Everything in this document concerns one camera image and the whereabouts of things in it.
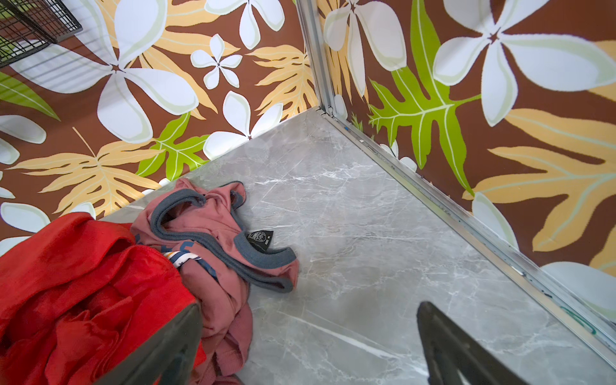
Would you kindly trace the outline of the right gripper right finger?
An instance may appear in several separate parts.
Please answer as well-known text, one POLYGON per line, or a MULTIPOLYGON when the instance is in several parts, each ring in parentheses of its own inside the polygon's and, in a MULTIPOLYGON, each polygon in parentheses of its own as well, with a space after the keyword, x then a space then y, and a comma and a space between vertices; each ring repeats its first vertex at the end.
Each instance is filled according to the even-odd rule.
POLYGON ((428 383, 525 383, 434 304, 420 303, 416 317, 428 383))

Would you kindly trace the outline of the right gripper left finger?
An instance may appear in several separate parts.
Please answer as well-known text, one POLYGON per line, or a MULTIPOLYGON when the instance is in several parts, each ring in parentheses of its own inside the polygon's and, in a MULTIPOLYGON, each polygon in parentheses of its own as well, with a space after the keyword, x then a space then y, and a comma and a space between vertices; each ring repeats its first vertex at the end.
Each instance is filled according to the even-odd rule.
POLYGON ((112 371, 99 385, 187 384, 201 341, 201 310, 186 306, 112 371))

